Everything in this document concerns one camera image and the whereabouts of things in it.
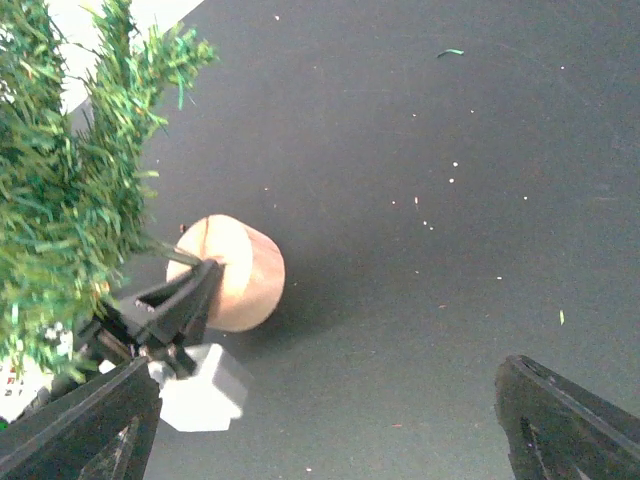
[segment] black surface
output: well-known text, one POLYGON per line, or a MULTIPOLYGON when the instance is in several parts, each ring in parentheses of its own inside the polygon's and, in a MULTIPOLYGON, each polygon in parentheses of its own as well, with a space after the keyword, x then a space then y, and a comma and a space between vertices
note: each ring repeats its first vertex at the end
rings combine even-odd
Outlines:
MULTIPOLYGON (((152 230, 230 214, 288 279, 267 324, 220 337, 256 378, 245 417, 161 426, 147 477, 512 478, 509 354, 639 415, 638 19, 637 0, 190 14, 224 64, 167 99, 152 230)), ((136 262, 132 288, 163 267, 136 262)))

